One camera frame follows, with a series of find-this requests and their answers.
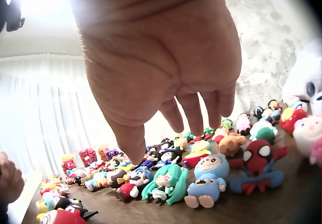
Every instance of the spider-man figurine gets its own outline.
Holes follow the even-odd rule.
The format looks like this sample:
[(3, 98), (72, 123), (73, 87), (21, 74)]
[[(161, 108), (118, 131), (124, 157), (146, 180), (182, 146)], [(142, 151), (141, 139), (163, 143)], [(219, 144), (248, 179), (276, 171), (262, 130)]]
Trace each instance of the spider-man figurine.
[(232, 179), (229, 183), (232, 193), (251, 194), (255, 187), (261, 192), (265, 189), (275, 188), (284, 181), (284, 172), (280, 170), (272, 171), (271, 167), (275, 161), (287, 154), (287, 147), (277, 148), (272, 152), (271, 145), (266, 140), (256, 140), (251, 142), (242, 159), (229, 161), (231, 169), (243, 169), (247, 177)]

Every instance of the ceiling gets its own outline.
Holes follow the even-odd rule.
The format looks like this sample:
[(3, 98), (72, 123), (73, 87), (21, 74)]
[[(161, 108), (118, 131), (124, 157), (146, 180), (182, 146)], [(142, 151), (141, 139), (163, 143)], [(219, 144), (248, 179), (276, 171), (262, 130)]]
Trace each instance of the ceiling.
[(25, 24), (14, 32), (2, 31), (0, 57), (32, 53), (82, 54), (68, 0), (21, 0), (21, 3)]

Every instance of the teal hair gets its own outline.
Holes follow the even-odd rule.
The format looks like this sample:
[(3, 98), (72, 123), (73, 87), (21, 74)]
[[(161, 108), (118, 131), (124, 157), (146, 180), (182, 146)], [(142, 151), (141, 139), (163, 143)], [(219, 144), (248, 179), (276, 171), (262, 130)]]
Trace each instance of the teal hair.
[(186, 179), (188, 176), (188, 170), (183, 169), (181, 171), (181, 167), (177, 164), (167, 164), (161, 167), (155, 174), (153, 181), (148, 183), (148, 185), (142, 191), (142, 199), (148, 199), (149, 194), (152, 193), (152, 190), (157, 188), (158, 185), (155, 183), (156, 178), (159, 175), (166, 175), (169, 172), (171, 178), (169, 179), (169, 183), (174, 190), (169, 194), (170, 198), (166, 200), (168, 205), (172, 205), (173, 203), (180, 201), (186, 194)]

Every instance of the white curtain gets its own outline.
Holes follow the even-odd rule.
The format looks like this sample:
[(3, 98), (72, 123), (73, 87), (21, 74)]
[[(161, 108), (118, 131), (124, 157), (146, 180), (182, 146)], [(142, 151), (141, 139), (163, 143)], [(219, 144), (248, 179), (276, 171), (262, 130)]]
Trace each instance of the white curtain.
[[(61, 174), (61, 156), (116, 140), (90, 90), (82, 56), (37, 54), (0, 58), (0, 150), (24, 173)], [(236, 100), (233, 115), (241, 103)], [(204, 123), (208, 124), (202, 101)], [(189, 130), (184, 118), (185, 131)], [(145, 124), (146, 144), (176, 133), (157, 112)]]

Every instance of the wooden table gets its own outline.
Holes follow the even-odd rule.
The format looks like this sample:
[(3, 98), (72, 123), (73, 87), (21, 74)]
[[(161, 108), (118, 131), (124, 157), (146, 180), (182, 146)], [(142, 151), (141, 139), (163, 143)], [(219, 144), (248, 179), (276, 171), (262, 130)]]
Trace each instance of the wooden table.
[[(265, 193), (256, 190), (250, 196), (227, 191), (220, 195), (215, 206), (210, 209), (192, 209), (184, 201), (172, 206), (159, 206), (146, 201), (125, 204), (115, 198), (111, 188), (92, 193), (84, 187), (73, 185), (70, 196), (82, 200), (89, 211), (99, 211), (88, 221), (91, 224), (284, 224), (294, 219), (298, 223), (308, 223), (299, 218), (302, 212), (308, 213), (315, 209), (321, 211), (321, 169), (304, 160), (297, 153), (292, 136), (281, 130), (279, 124), (276, 127), (279, 134), (273, 148), (288, 146), (287, 156), (277, 161), (273, 167), (275, 170), (283, 170), (286, 176), (282, 186), (277, 189), (267, 190)], [(231, 170), (228, 181), (242, 174), (242, 171)], [(193, 170), (189, 170), (187, 185), (194, 179)], [(36, 223), (35, 202), (39, 199), (40, 194), (36, 193), (23, 224)], [(317, 223), (321, 223), (321, 214), (319, 218)]]

